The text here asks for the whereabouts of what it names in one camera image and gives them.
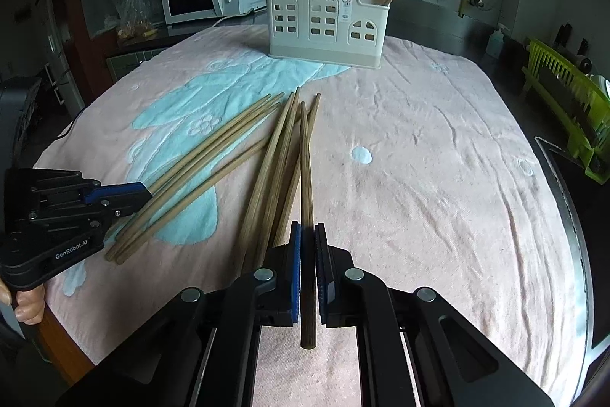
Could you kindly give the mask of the person's left hand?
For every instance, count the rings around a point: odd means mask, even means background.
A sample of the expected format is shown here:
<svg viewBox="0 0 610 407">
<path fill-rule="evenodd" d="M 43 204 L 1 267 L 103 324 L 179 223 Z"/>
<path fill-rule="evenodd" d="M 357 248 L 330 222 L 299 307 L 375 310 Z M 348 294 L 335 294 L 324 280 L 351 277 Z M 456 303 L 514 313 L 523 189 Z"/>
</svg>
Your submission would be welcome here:
<svg viewBox="0 0 610 407">
<path fill-rule="evenodd" d="M 40 324 L 45 314 L 45 286 L 39 285 L 27 291 L 12 295 L 3 281 L 0 281 L 0 299 L 3 305 L 13 308 L 16 320 L 27 325 Z"/>
</svg>

